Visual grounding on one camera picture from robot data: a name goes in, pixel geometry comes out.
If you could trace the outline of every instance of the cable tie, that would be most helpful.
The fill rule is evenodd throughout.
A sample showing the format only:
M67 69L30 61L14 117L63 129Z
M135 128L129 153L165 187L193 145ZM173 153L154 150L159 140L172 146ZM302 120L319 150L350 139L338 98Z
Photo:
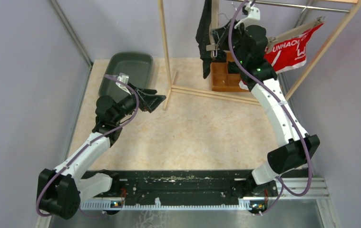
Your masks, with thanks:
M280 102L278 103L279 106L281 106L281 105L286 105L286 104L288 104L287 101L280 101Z

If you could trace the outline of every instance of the wooden clothes rack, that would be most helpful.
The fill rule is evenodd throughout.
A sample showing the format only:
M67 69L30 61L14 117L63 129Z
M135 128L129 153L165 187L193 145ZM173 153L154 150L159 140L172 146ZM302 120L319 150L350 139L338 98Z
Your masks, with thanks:
M346 13L345 17L340 21L339 25L334 29L334 31L329 35L326 41L323 43L322 47L316 53L315 57L310 61L310 63L306 66L301 76L296 80L293 86L285 95L285 98L288 100L294 94L296 89L301 85L304 79L309 75L315 65L319 62L321 57L327 51L327 49L332 45L332 43L336 40L341 31L347 26L350 20L354 17L354 15L358 12L361 7L361 0L321 0L321 1L330 1L330 2L342 2L351 4L352 7L350 10L345 9L332 9L332 8L323 8L323 7L315 7L311 5L296 5L289 3L279 3L279 2L270 2L270 1L256 1L258 5L273 5L280 7L290 7L290 8L301 8L304 12L305 10L321 10L321 11L332 11L332 12L340 12ZM167 83L168 83L168 92L166 95L166 100L164 103L164 110L166 110L168 102L170 100L170 95L172 92L183 93L183 94L191 94L197 96L205 96L217 99L223 99L228 101L237 101L247 104L260 105L257 99L223 94L220 92L206 91L201 89L194 89L185 86L175 85L175 78L177 75L177 71L173 70L171 72L170 64L169 64L169 52L167 47L167 39L166 39L166 25L165 25L165 14L164 14L164 3L163 0L158 0L158 10L159 10L159 18L161 22L161 33L162 33L162 41L165 55L165 65L166 65L166 75L167 75ZM211 8L211 28L218 27L218 11L219 11L219 0L212 0L212 8Z

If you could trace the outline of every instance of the white plastic clip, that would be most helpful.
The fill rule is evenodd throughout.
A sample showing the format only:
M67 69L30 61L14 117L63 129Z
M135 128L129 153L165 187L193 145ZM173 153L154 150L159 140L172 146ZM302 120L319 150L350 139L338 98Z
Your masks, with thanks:
M66 168L66 170L69 169L69 166L67 166L67 164L64 165L64 168Z
M119 80L120 82L124 83L124 84L127 84L128 83L128 79L129 79L129 76L128 75L125 75L123 73L120 73L118 76L116 76L117 80ZM131 95L130 91L127 89L127 87L125 87L124 85L116 82L116 85L122 89L124 92L128 93Z
M244 24L244 27L248 27L249 25L257 25L257 23L260 21L260 9L254 6L250 6L250 4L247 4L247 6L244 7L244 9L248 12L247 17L241 19L238 21L238 23L234 26L234 29L237 29L240 24Z
M245 85L245 83L243 83L242 80L239 81L239 87L240 87L241 89L249 90L249 88L247 87L247 85Z
M280 102L278 103L279 106L281 106L281 105L286 105L286 104L288 104L288 101L285 101L285 100L284 100L284 101L280 101Z
M92 140L87 140L86 143L88 146L92 146L92 143L91 143Z

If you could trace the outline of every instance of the gray wall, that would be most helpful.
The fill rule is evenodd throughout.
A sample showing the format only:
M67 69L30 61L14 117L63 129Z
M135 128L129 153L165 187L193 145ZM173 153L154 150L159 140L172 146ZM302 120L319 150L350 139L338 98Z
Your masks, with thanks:
M0 228L34 227L38 174L65 156L87 78L46 0L0 0Z
M340 18L329 15L327 20ZM321 37L311 43L308 52L312 55ZM297 72L288 76L292 84ZM342 227L361 227L361 10L293 95L293 101L303 125L320 137L313 163L326 179Z
M59 0L91 59L111 58L121 51L163 57L157 0ZM278 0L305 4L306 0ZM204 0L164 0L170 57L199 57L195 34ZM261 23L270 36L293 28L300 9L260 6ZM220 1L220 13L235 13L230 1ZM228 20L219 15L220 26Z

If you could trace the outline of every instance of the black garment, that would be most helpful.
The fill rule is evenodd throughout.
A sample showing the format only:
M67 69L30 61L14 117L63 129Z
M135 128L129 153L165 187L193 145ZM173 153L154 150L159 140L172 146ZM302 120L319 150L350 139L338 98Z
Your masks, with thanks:
M210 65L212 62L211 52L206 50L206 46L210 44L210 24L211 24L211 0L205 0L203 13L201 14L200 23L198 25L195 40L200 50L200 59L203 61L203 78L207 78L210 74Z
M235 62L228 61L228 73L229 74L240 74L239 67Z

